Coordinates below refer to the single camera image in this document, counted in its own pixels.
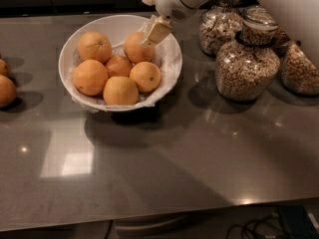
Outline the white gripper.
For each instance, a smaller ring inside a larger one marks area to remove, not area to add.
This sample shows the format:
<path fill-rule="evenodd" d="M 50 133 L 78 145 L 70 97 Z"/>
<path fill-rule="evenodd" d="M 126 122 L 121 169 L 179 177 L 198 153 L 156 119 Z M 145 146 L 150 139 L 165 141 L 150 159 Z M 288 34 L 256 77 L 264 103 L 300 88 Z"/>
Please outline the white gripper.
<path fill-rule="evenodd" d="M 141 45 L 154 47 L 163 41 L 172 31 L 171 22 L 183 22 L 195 11 L 185 6 L 180 0 L 142 0 L 148 6 L 155 6 L 160 16 L 151 15 L 144 26 Z"/>

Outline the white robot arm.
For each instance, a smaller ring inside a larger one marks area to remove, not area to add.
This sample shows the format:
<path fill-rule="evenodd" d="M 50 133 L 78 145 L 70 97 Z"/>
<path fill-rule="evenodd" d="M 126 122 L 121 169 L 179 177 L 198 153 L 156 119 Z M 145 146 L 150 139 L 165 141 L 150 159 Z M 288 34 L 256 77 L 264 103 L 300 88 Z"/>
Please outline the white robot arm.
<path fill-rule="evenodd" d="M 143 0 L 154 5 L 157 14 L 149 20 L 142 44 L 153 47 L 171 31 L 174 23 L 191 17 L 209 0 Z M 319 67 L 319 0 L 257 0 L 288 36 L 301 43 L 301 49 Z"/>

